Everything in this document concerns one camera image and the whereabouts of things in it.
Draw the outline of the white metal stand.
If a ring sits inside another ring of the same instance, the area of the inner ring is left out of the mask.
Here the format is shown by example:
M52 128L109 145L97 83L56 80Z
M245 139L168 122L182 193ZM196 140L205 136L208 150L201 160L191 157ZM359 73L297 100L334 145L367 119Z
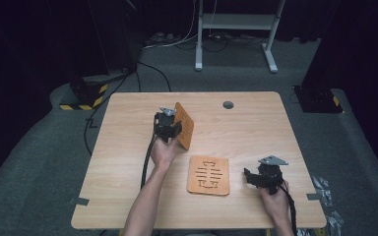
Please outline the white metal stand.
M204 0L199 0L195 70L203 69L203 30L266 30L268 38L262 49L271 73L279 71L272 53L273 42L282 17L285 0L279 0L273 15L217 14L204 12Z

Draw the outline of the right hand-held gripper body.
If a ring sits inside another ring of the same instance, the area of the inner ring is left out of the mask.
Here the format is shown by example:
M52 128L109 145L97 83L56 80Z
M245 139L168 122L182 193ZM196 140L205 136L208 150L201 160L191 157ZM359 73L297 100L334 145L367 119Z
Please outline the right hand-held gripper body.
M252 178L259 181L260 186L275 194L278 187L284 182L283 173L281 171L282 165L287 165L285 160L282 160L274 155L270 155L259 159L258 174L254 174Z

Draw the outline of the black stand base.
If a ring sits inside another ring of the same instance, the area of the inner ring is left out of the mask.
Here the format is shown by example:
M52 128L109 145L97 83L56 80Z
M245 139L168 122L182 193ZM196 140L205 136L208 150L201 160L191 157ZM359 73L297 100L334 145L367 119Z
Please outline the black stand base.
M305 113L343 113L340 101L328 90L294 86L294 93Z

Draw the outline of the person's right hand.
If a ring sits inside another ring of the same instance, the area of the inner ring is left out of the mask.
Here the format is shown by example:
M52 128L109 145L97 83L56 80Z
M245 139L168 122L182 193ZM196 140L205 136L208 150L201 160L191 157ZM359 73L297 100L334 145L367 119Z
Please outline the person's right hand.
M275 226L290 226L289 204L286 193L278 188L275 194L270 194L267 189L260 188L265 211Z

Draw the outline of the black power strip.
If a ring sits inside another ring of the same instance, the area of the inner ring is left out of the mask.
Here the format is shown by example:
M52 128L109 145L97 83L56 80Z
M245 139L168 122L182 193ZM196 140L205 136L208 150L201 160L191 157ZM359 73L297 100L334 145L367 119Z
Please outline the black power strip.
M177 42L180 39L179 35L173 33L157 32L145 41L146 46L167 45Z

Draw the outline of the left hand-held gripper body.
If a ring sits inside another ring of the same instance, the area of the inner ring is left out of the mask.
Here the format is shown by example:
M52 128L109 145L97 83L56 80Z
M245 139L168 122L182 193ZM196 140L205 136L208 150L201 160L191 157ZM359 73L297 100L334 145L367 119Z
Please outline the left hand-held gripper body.
M174 136L174 122L176 109L161 107L155 115L155 134L164 142L176 138Z

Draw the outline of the black stand with striped base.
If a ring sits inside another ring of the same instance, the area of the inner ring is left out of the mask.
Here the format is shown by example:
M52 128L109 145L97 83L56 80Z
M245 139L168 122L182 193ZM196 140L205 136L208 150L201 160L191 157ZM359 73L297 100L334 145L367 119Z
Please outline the black stand with striped base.
M124 77L136 70L141 49L139 11L132 0L54 0L53 16L63 41L63 69L70 90L60 106L93 109L101 104L105 84L87 77Z

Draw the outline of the slotted wooden board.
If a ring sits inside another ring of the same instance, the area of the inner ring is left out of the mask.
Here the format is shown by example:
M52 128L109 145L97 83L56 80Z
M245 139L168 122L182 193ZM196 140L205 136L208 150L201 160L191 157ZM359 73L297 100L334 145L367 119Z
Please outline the slotted wooden board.
M191 146L192 135L194 131L194 121L189 116L189 113L184 109L181 103L175 103L175 122L179 122L182 130L177 137L179 143L184 149L188 150Z
M189 162L187 191L191 194L227 196L229 161L222 157L192 156Z

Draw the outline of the person's left hand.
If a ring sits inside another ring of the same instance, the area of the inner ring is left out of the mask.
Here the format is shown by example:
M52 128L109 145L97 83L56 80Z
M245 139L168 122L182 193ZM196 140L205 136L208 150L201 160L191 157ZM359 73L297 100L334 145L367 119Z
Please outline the person's left hand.
M178 145L179 142L176 139L164 142L162 139L156 138L151 151L151 158L156 167L168 168L176 155Z

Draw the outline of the crumpled silver foil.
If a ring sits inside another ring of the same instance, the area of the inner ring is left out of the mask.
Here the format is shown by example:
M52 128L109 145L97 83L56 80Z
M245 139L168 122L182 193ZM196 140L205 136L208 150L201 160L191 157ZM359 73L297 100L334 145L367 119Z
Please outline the crumpled silver foil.
M322 204L323 211L327 219L325 226L325 236L343 236L342 228L344 220L340 214L334 209L334 202L330 190L329 182L322 177L311 177L315 187L318 200Z

